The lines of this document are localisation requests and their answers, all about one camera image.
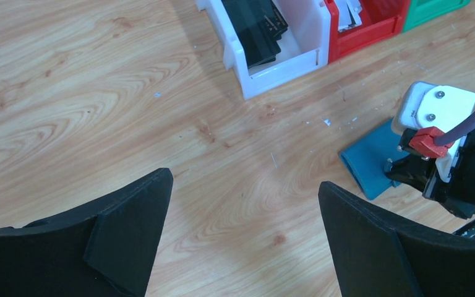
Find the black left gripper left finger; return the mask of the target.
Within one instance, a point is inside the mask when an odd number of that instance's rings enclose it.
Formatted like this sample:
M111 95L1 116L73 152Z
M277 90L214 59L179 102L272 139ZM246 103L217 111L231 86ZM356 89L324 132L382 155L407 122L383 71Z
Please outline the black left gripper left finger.
M0 228L0 296L144 296L173 175L157 169L78 207Z

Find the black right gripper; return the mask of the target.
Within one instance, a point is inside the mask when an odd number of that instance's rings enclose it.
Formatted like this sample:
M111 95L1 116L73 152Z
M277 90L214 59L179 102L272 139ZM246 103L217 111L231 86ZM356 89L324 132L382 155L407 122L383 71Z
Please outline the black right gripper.
M434 159L423 160L408 142L417 131L406 129L399 146L409 155L387 161L384 173L392 181L407 184L426 199L438 202L452 215L469 219L475 214L475 129L465 138L456 154L456 165L450 169L450 180L444 182Z

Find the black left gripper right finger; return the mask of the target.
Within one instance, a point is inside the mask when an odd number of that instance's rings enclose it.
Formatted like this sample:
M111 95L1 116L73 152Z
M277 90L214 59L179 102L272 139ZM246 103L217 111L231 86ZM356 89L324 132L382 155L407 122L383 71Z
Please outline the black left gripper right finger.
M475 296L475 239L416 223L330 181L318 198L343 296Z

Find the blue card holder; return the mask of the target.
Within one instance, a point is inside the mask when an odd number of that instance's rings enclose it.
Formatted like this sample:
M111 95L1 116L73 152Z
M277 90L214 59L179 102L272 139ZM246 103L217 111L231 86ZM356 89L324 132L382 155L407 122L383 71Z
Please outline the blue card holder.
M340 160L368 200L399 185L385 176L385 165L389 160L408 156L398 150L400 136L392 131L391 125L392 119L389 119L339 153Z

